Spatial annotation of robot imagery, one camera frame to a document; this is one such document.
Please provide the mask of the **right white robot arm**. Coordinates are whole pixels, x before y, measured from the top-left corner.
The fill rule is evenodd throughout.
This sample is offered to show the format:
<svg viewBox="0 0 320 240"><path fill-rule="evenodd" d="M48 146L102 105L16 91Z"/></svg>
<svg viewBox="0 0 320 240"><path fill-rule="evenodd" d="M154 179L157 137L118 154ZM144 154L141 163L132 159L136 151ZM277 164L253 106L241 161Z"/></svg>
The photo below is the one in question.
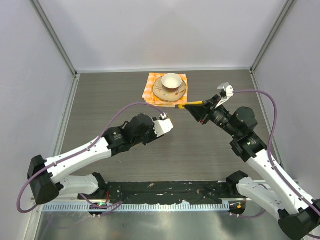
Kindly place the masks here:
<svg viewBox="0 0 320 240"><path fill-rule="evenodd" d="M271 214L283 233L301 240L320 225L320 201L304 191L279 165L269 148L255 133L258 122L254 111L242 106L234 114L215 95L200 104L184 107L202 125L212 122L232 137L233 152L253 168L271 188L267 190L246 173L237 171L226 181L226 193L251 199Z"/></svg>

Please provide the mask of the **yellow utility knife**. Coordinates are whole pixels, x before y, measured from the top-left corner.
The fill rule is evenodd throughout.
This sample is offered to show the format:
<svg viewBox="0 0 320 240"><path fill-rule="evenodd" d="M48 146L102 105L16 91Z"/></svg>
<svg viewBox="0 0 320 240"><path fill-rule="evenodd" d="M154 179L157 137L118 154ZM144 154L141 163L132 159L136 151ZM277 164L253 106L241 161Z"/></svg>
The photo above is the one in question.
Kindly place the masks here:
<svg viewBox="0 0 320 240"><path fill-rule="evenodd" d="M181 103L177 104L175 106L176 109L185 109L186 106L191 106L191 105L202 105L204 101L192 101L192 102L186 102L186 103Z"/></svg>

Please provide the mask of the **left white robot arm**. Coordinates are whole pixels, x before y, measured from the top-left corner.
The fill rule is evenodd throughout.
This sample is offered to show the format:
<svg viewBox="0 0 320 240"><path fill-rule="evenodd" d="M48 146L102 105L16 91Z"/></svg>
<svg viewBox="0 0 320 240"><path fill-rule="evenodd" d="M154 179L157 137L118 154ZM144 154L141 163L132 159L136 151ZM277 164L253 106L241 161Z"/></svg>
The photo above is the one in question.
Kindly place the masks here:
<svg viewBox="0 0 320 240"><path fill-rule="evenodd" d="M150 118L139 114L123 125L108 128L102 136L64 154L44 159L33 157L27 172L30 188L37 205L47 204L60 195L75 194L76 190L100 200L107 192L104 180L98 173L73 176L97 161L129 151L139 144L147 145L174 128L170 118Z"/></svg>

